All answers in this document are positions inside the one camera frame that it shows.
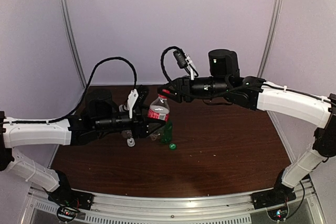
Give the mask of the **green plastic bottle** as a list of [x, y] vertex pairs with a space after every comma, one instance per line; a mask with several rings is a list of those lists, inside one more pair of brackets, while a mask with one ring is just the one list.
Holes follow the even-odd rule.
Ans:
[[161, 136], [160, 142], [163, 144], [170, 144], [173, 138], [173, 123], [171, 120], [168, 120]]

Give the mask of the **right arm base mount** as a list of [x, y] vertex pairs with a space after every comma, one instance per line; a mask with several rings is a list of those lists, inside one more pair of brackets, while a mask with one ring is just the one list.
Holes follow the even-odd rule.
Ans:
[[251, 199], [254, 209], [267, 209], [267, 215], [272, 221], [285, 221], [289, 216], [288, 202], [296, 199], [293, 188], [282, 184], [284, 169], [278, 174], [274, 187], [252, 193]]

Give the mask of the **clear bottle red cap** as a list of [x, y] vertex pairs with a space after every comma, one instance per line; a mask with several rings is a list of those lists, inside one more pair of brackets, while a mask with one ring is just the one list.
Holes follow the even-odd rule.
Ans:
[[[167, 97], [159, 94], [158, 97], [150, 104], [148, 110], [148, 117], [153, 119], [159, 119], [167, 122], [170, 115], [170, 107], [167, 102]], [[160, 140], [164, 132], [164, 126], [155, 130], [150, 138], [153, 141]]]

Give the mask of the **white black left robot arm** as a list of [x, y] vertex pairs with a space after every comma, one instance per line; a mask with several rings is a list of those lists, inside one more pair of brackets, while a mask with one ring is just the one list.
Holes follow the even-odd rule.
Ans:
[[146, 138], [163, 127], [169, 118], [165, 104], [156, 111], [154, 105], [143, 102], [146, 87], [130, 92], [126, 108], [112, 100], [107, 89], [93, 90], [85, 97], [80, 115], [70, 114], [63, 119], [19, 120], [1, 112], [1, 170], [17, 174], [28, 182], [41, 186], [64, 205], [71, 205], [76, 197], [67, 176], [48, 169], [21, 154], [16, 147], [23, 145], [57, 144], [86, 145], [105, 134], [129, 131], [131, 138]]

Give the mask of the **clear plastic bottle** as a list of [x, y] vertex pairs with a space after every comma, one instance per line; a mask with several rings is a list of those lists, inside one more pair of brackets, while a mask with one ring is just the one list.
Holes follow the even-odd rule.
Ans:
[[119, 105], [119, 112], [121, 113], [123, 127], [121, 134], [124, 138], [131, 139], [133, 138], [133, 134], [130, 130], [129, 110], [127, 106], [123, 104]]

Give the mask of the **green bottle cap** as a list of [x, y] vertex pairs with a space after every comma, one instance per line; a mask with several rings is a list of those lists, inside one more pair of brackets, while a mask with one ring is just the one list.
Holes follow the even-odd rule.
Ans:
[[176, 148], [177, 148], [177, 145], [175, 143], [170, 143], [169, 144], [169, 149], [170, 150], [176, 150]]

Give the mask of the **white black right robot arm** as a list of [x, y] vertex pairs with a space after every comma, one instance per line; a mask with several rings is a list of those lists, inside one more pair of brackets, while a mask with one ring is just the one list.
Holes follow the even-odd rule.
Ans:
[[320, 163], [335, 157], [335, 94], [317, 96], [263, 78], [241, 77], [237, 53], [228, 49], [211, 50], [208, 59], [211, 75], [200, 77], [181, 48], [164, 49], [160, 65], [167, 83], [158, 87], [158, 94], [177, 103], [223, 98], [242, 108], [277, 112], [317, 127], [312, 145], [279, 173], [269, 192], [271, 202], [279, 204]]

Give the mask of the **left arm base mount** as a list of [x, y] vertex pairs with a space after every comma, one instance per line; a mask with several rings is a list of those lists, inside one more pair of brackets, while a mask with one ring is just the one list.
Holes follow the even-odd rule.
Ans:
[[53, 201], [58, 205], [56, 217], [61, 223], [69, 223], [73, 221], [80, 213], [80, 209], [90, 210], [93, 203], [93, 194], [78, 190], [73, 190], [70, 186], [67, 176], [58, 170], [55, 170], [58, 175], [58, 187], [49, 192], [48, 200]]

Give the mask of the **white flip bottle cap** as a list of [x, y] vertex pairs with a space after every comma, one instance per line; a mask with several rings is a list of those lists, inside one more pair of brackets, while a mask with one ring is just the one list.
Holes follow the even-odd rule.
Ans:
[[128, 147], [134, 147], [135, 146], [135, 140], [134, 140], [134, 138], [128, 138], [127, 139], [127, 146]]

